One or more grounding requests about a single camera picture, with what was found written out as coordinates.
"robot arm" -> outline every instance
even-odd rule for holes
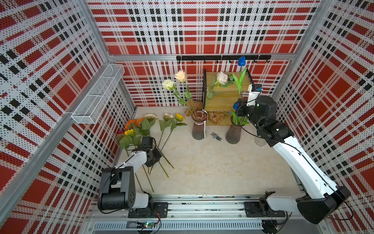
[[[260,199],[263,211],[270,208],[296,212],[317,224],[335,211],[350,196],[350,192],[345,186],[338,187],[325,175],[301,147],[293,132],[276,120],[277,103],[269,96],[259,96],[260,92],[251,86],[256,87],[256,84],[250,85],[248,100],[238,99],[238,104],[234,105],[239,107],[237,116],[249,119],[257,129],[257,135],[264,138],[286,160],[307,193],[267,193]]]
[[[162,157],[157,147],[153,148],[153,138],[143,137],[139,148],[117,167],[102,171],[98,198],[99,210],[136,209],[152,206],[150,195],[135,191],[134,173],[143,164],[153,166]]]

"wooden shelf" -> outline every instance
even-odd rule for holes
[[[233,105],[237,102],[239,94],[237,92],[221,92],[205,103],[206,111],[232,111]]]
[[[231,121],[230,121],[231,116],[232,116],[231,113],[226,113],[219,124],[215,125],[210,120],[208,120],[206,122],[206,125],[207,126],[231,126]]]
[[[230,76],[231,74],[235,74],[235,76],[240,79],[240,72],[224,72],[226,75]],[[206,86],[207,89],[212,85],[212,80],[214,77],[217,76],[217,72],[207,72],[206,73]],[[248,74],[245,73],[244,80],[242,83],[242,91],[246,92],[248,91],[248,87],[251,84],[249,81]],[[227,87],[220,87],[219,85],[216,85],[213,88],[213,92],[238,92],[236,83],[229,85]]]

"white floor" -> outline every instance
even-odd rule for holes
[[[184,107],[139,107],[135,118],[139,119],[147,113],[161,118],[165,112],[173,115],[180,113],[184,116],[184,110]],[[258,146],[254,136],[242,131],[240,142],[232,145],[225,140],[229,127],[207,126],[207,138],[195,140],[191,135],[191,117],[186,117],[184,122],[188,125],[175,128],[162,151],[174,166],[173,169],[164,158],[160,160],[169,178],[157,163],[148,175],[154,189],[152,192],[143,168],[137,171],[144,191],[154,194],[203,195],[299,191],[286,161],[268,145]],[[245,128],[255,133],[254,127],[246,125]],[[211,132],[217,133],[222,140],[213,139]],[[161,146],[169,133],[170,128],[167,128]],[[161,131],[158,121],[151,127],[151,136],[159,142]],[[123,150],[118,163],[124,162],[127,157]]]

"white rose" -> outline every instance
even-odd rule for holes
[[[185,82],[187,75],[184,73],[184,71],[180,70],[174,75],[174,78],[176,78],[179,82]]]
[[[174,85],[174,81],[169,80],[169,79],[164,80],[164,81],[162,82],[162,87],[163,87],[164,89],[166,89],[166,90],[172,90],[172,89],[173,89],[173,85]]]
[[[217,73],[217,81],[223,85],[227,83],[227,75],[223,72]]]

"vent grille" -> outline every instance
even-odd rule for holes
[[[136,228],[129,225],[126,228],[128,221],[98,221],[95,225],[96,231],[103,230],[136,230]],[[254,230],[263,229],[262,220],[235,220],[235,221],[162,221],[157,224],[155,229],[160,230]]]

